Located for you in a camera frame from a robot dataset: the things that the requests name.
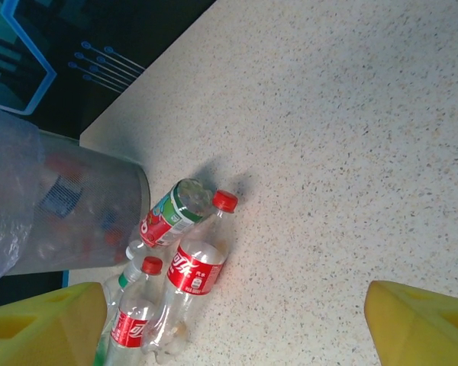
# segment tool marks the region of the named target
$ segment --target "yellow object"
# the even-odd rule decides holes
[[[92,366],[107,309],[77,284],[0,307],[0,366]]]
[[[458,299],[373,281],[365,317],[382,366],[458,366]]]

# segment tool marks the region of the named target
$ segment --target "red bottle cap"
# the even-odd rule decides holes
[[[163,261],[161,259],[157,257],[146,257],[140,270],[148,275],[159,275],[162,267]]]
[[[237,197],[227,191],[215,192],[212,204],[219,210],[232,214],[237,206]]]

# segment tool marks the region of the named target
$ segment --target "clear plastic bag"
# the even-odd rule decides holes
[[[42,156],[37,127],[0,111],[0,277],[27,245]]]

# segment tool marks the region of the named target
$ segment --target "plastic bottle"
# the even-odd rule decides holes
[[[208,215],[212,192],[197,179],[186,178],[173,188],[141,221],[126,252],[129,259],[146,255],[150,248],[169,246]]]
[[[122,295],[108,343],[105,366],[139,366],[143,329],[155,311],[159,291],[153,277],[161,273],[163,263],[156,257],[146,257],[143,274]]]
[[[125,289],[139,279],[141,275],[141,266],[144,258],[136,257],[125,266],[120,275],[115,275],[107,279],[102,285],[105,301],[107,302],[107,316],[105,318],[104,328],[98,341],[95,352],[94,366],[102,366],[105,363],[107,355],[108,340],[112,326],[114,325],[115,314],[119,308],[119,302]]]
[[[144,330],[142,351],[153,351],[158,364],[185,349],[189,328],[229,254],[237,197],[217,191],[213,205],[213,213],[182,238],[166,274],[163,299]]]

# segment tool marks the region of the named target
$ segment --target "speckled countertop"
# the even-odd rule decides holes
[[[242,198],[173,364],[378,365],[371,280],[458,296],[458,0],[218,0],[82,144],[153,201],[190,175]]]

